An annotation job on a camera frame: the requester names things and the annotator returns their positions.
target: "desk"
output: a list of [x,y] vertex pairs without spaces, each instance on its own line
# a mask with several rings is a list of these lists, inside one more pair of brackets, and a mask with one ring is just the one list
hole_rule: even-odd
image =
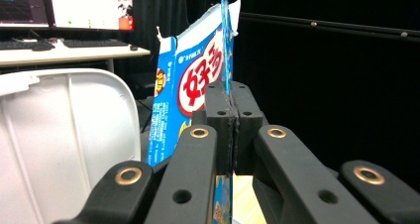
[[105,59],[107,60],[108,70],[114,72],[114,58],[145,56],[151,53],[141,48],[133,52],[130,51],[130,46],[70,49],[62,42],[54,45],[55,49],[44,52],[33,52],[32,50],[0,51],[0,67]]

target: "black keyboard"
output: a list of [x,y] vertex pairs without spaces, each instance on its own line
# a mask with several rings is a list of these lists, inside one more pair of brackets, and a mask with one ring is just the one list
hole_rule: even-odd
[[0,42],[0,50],[22,50],[22,49],[33,49],[33,48],[50,48],[53,49],[53,46],[49,42],[15,42],[15,41],[7,41],[7,42]]
[[128,45],[117,40],[64,40],[62,43],[68,48],[126,47]]

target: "computer monitor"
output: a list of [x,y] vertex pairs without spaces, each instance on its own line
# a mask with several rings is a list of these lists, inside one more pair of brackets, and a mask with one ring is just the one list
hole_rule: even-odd
[[48,0],[53,29],[134,30],[133,0]]
[[0,0],[0,28],[48,28],[44,0]]

